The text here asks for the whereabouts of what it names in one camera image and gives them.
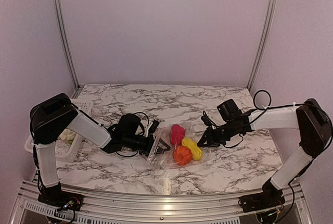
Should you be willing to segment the clear zip top bag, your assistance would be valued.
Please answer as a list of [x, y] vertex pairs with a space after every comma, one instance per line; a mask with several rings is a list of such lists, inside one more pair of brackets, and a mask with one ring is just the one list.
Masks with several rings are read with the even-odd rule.
[[[198, 137], [196, 136], [194, 127], [191, 124], [176, 123], [173, 125], [180, 125], [183, 128], [185, 128], [186, 134], [185, 134], [184, 138], [190, 138], [193, 141], [195, 141], [196, 143], [198, 143]], [[149, 165], [153, 166], [155, 169], [174, 169], [174, 168], [188, 167], [188, 166], [192, 166], [192, 165], [199, 165], [199, 164], [202, 164], [205, 161], [207, 161], [210, 156], [210, 151], [207, 150], [206, 148], [199, 147], [202, 150], [202, 159], [200, 161], [194, 161], [192, 158], [192, 160], [188, 164], [183, 165], [183, 166], [179, 166], [175, 163], [175, 161], [173, 159], [173, 153], [178, 146], [182, 146], [182, 143], [181, 143], [181, 145], [178, 145], [178, 146], [174, 146], [171, 144], [171, 142], [170, 142], [171, 127], [173, 125], [168, 125], [166, 127], [158, 128], [158, 130], [155, 134], [154, 144], [151, 148], [149, 155], [146, 157], [147, 163]], [[169, 144], [169, 146], [171, 147], [171, 150], [168, 152], [165, 152], [164, 154], [157, 155], [156, 150], [157, 150], [158, 141], [160, 138], [162, 138], [166, 143]]]

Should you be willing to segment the white fake cauliflower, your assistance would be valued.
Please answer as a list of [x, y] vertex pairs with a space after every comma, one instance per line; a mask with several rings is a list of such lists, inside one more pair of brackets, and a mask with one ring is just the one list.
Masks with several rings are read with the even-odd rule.
[[69, 130], [69, 129], [65, 129], [59, 136], [59, 139], [66, 142], [66, 143], [69, 143], [69, 144], [72, 144], [74, 139], [75, 139], [75, 136], [76, 136], [76, 133], [72, 130]]

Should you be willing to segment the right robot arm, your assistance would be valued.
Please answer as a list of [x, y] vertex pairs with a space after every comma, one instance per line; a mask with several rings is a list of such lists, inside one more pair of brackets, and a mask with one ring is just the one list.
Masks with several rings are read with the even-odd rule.
[[207, 126], [198, 141], [199, 147], [225, 145], [234, 136], [270, 129], [297, 129], [300, 134], [298, 149], [283, 166], [263, 185], [258, 203], [269, 207], [278, 199], [278, 193], [295, 178], [301, 176], [323, 151], [332, 143], [330, 117], [313, 98], [304, 103], [256, 108], [242, 112], [233, 99], [218, 106], [224, 124], [216, 126], [204, 113], [201, 117]]

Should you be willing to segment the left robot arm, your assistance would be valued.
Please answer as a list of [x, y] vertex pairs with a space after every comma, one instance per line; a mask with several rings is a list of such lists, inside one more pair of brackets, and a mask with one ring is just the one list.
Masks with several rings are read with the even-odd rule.
[[55, 206], [66, 201], [55, 155], [56, 141], [64, 130], [73, 131], [108, 154], [126, 147], [150, 159], [171, 149], [156, 134], [158, 126], [159, 122], [154, 120], [144, 127], [138, 113], [134, 113], [123, 115], [118, 123], [106, 128], [79, 109], [65, 93], [34, 106], [30, 111], [30, 132], [41, 196]]

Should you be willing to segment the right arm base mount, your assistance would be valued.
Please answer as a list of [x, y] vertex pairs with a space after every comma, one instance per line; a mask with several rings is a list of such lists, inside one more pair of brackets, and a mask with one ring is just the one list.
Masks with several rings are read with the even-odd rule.
[[238, 205], [242, 208], [244, 213], [264, 210], [284, 204], [285, 198], [282, 193], [278, 193], [277, 196], [272, 197], [262, 192], [244, 195], [238, 200]]

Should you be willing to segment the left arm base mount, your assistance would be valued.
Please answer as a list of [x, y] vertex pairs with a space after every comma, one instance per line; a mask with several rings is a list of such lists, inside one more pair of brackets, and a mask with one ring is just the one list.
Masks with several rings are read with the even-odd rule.
[[58, 211], [70, 209], [79, 211], [83, 202], [83, 195], [63, 190], [50, 190], [39, 194], [38, 201], [57, 207]]

